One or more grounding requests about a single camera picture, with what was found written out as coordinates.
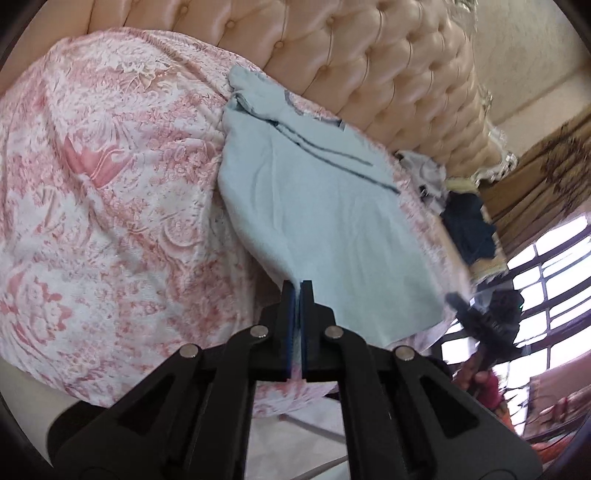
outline gray cloth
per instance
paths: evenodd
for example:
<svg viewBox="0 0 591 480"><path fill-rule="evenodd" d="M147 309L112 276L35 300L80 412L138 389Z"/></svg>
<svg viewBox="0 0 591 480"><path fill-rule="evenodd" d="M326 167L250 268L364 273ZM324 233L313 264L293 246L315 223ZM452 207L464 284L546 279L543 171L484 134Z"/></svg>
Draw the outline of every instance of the gray cloth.
<svg viewBox="0 0 591 480"><path fill-rule="evenodd" d="M440 322L442 300L383 153L347 126L298 113L261 74L234 67L229 80L219 188L275 284L312 280L337 323L378 346Z"/></svg>
<svg viewBox="0 0 591 480"><path fill-rule="evenodd" d="M416 152L399 150L396 155L400 159L400 164L410 173L423 203L435 214L441 215L447 199L445 166Z"/></svg>

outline window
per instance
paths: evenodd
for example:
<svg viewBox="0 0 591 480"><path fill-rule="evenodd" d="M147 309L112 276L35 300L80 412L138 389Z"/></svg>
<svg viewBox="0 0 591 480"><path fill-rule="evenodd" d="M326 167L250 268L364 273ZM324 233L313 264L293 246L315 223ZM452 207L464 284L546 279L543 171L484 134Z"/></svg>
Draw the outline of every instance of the window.
<svg viewBox="0 0 591 480"><path fill-rule="evenodd" d="M506 389L518 433L525 424L530 377L577 358L591 349L591 226L585 216L543 235L508 263L509 273L487 287L512 281L524 298L519 358L494 370ZM476 350L460 323L452 324L437 347L449 364Z"/></svg>

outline fabric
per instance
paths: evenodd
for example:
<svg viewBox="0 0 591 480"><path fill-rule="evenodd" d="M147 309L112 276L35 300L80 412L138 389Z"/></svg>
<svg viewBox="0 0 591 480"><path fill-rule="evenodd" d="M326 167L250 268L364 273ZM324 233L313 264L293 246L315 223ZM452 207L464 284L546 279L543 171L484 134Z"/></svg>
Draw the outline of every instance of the fabric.
<svg viewBox="0 0 591 480"><path fill-rule="evenodd" d="M441 214L443 224L468 265L479 258L495 258L496 255L492 239L495 227L484 221L481 207L478 195L452 192Z"/></svg>
<svg viewBox="0 0 591 480"><path fill-rule="evenodd" d="M570 445L576 434L577 432L571 432L559 440L552 439L549 442L533 443L531 447L538 452L540 461L543 464L547 464L556 460L566 450L566 447Z"/></svg>
<svg viewBox="0 0 591 480"><path fill-rule="evenodd" d="M591 108L519 159L507 178L480 195L508 257L517 255L591 196Z"/></svg>
<svg viewBox="0 0 591 480"><path fill-rule="evenodd" d="M275 284L311 280L339 325L380 347L438 323L443 298L383 153L346 125L298 113L261 74L236 66L229 80L220 193Z"/></svg>
<svg viewBox="0 0 591 480"><path fill-rule="evenodd" d="M491 304L492 296L496 294L495 292L501 290L508 290L514 291L513 288L513 279L505 280L500 284L494 284L492 287L488 286L489 283L483 282L478 285L478 291L474 295L474 298L471 300L473 302L473 307L481 312L485 312L488 310L489 305Z"/></svg>
<svg viewBox="0 0 591 480"><path fill-rule="evenodd" d="M508 344L514 343L519 332L524 303L525 299L519 290L497 288L492 292L488 312L497 318L499 324L503 325L504 340Z"/></svg>
<svg viewBox="0 0 591 480"><path fill-rule="evenodd" d="M568 215L564 219L564 221L568 222L570 220L574 220L581 215L585 215L585 218L587 219L587 223L589 225L591 225L591 197L589 197L581 205L579 205L579 207L573 213Z"/></svg>
<svg viewBox="0 0 591 480"><path fill-rule="evenodd" d="M445 209L447 189L445 187L445 166L438 165L432 158L411 151L399 151L396 156L410 176L425 205L435 214Z"/></svg>
<svg viewBox="0 0 591 480"><path fill-rule="evenodd" d="M216 189L236 64L257 70L185 35L123 28L60 41L0 99L0 355L9 363L110 406L182 344L223 343L278 299ZM449 239L386 158L438 285L456 288ZM446 309L402 341L422 351L452 319ZM254 413L294 410L331 388L260 384Z"/></svg>
<svg viewBox="0 0 591 480"><path fill-rule="evenodd" d="M471 179L450 178L446 180L445 185L450 192L479 194L478 186ZM483 206L480 211L485 222L492 223L486 206ZM495 258L480 258L470 265L470 273L475 284L490 280L509 270L499 235L495 232L492 239L496 245Z"/></svg>
<svg viewBox="0 0 591 480"><path fill-rule="evenodd" d="M583 411L585 402L589 400L589 390L585 390L591 384L589 372L591 372L591 351L559 367L531 377L531 401L528 407L528 417L531 420L525 425L524 435L541 435L556 427L554 414L558 413L557 420L560 420L560 414L569 414L568 409L571 407L567 400L566 411L560 406L555 408L561 403L562 398L574 395L576 397L573 405L575 414L577 411Z"/></svg>

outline hand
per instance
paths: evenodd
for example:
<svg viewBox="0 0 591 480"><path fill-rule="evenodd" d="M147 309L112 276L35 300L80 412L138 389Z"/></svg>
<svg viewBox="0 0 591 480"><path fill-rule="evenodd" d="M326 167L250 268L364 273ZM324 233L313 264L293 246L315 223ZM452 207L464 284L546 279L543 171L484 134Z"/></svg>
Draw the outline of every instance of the hand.
<svg viewBox="0 0 591 480"><path fill-rule="evenodd" d="M478 367L482 363L483 353L476 352L472 355L458 371L453 379L453 383L462 390L468 390L468 387L474 381L481 385L476 395L476 399L490 410L496 409L503 401L503 396L499 392L499 379L492 370L479 372Z"/></svg>

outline beige leather headboard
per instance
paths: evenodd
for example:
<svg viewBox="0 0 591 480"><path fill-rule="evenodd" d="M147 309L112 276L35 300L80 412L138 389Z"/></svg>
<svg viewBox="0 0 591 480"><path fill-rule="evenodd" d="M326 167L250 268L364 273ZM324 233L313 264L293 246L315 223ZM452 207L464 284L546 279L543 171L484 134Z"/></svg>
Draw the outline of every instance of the beige leather headboard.
<svg viewBox="0 0 591 480"><path fill-rule="evenodd" d="M392 151L469 176L488 139L472 47L445 0L48 0L0 72L0 93L57 40L110 27L173 30L232 50Z"/></svg>

